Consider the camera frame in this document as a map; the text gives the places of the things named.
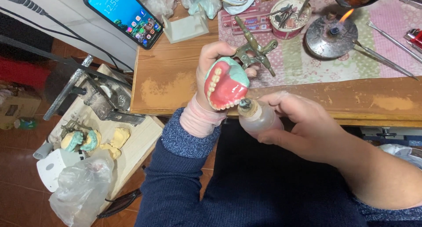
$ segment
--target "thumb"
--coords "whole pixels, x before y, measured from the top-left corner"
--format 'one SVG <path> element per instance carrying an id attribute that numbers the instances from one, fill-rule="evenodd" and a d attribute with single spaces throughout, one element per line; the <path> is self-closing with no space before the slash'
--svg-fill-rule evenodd
<path id="1" fill-rule="evenodd" d="M 305 139 L 285 130 L 269 130 L 258 135 L 258 142 L 268 145 L 278 145 L 295 153 L 305 147 Z"/>

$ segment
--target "white plastic holder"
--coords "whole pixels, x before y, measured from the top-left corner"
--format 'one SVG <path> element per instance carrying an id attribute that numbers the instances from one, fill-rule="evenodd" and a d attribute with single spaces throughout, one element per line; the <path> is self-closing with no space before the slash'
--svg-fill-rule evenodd
<path id="1" fill-rule="evenodd" d="M 170 22 L 163 17 L 165 26 L 163 31 L 170 44 L 185 41 L 209 32 L 208 19 L 204 9 L 200 4 L 198 4 L 198 7 L 199 11 L 194 13 L 193 16 L 188 16 L 174 22 Z"/>

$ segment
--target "blue knit sweater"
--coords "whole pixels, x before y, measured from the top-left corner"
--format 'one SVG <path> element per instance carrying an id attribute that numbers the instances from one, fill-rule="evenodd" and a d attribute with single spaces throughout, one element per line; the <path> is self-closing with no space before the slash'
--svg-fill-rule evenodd
<path id="1" fill-rule="evenodd" d="M 196 138 L 183 130 L 177 110 L 145 169 L 136 227 L 167 226 L 422 226 L 422 207 L 388 211 L 367 206 L 337 172 L 316 164 L 295 172 L 257 169 L 213 176 L 199 200 L 201 168 L 220 134 Z"/>

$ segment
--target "pink sleeve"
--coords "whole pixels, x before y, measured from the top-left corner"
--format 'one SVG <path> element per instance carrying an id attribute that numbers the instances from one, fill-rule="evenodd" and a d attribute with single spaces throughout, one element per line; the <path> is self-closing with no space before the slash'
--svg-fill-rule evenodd
<path id="1" fill-rule="evenodd" d="M 204 138 L 212 134 L 214 128 L 219 126 L 226 116 L 227 110 L 210 112 L 203 109 L 196 101 L 195 94 L 180 116 L 180 125 L 189 134 Z"/>

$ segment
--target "white plastic bag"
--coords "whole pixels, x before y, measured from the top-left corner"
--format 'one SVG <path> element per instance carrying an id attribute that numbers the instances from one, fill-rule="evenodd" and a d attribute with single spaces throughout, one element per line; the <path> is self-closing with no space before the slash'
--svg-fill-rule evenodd
<path id="1" fill-rule="evenodd" d="M 422 150 L 397 144 L 381 145 L 380 148 L 422 169 Z"/>
<path id="2" fill-rule="evenodd" d="M 198 4 L 204 8 L 205 13 L 209 19 L 213 19 L 220 10 L 222 3 L 220 0 L 181 0 L 184 8 L 189 8 L 189 15 L 199 11 Z"/>
<path id="3" fill-rule="evenodd" d="M 177 3 L 175 0 L 140 0 L 145 7 L 154 15 L 161 23 L 162 17 L 169 18 L 173 15 L 173 10 Z"/>
<path id="4" fill-rule="evenodd" d="M 59 174 L 59 188 L 50 206 L 70 227 L 89 227 L 100 213 L 110 189 L 114 162 L 107 150 L 66 167 Z"/>

